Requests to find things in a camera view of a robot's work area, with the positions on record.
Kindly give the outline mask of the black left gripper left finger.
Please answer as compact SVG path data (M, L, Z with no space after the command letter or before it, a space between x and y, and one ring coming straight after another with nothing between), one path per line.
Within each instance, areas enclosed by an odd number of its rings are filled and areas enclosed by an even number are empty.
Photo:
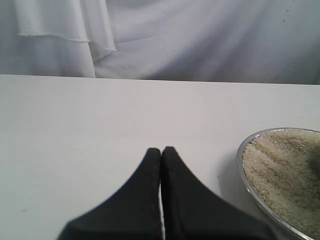
M161 152L149 148L131 177L106 201L69 221L60 240L161 240Z

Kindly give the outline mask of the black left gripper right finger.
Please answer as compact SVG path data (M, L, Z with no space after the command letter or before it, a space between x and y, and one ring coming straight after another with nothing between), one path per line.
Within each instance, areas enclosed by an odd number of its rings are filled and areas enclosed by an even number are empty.
M275 239L266 223L209 190L172 146L162 152L161 201L167 240Z

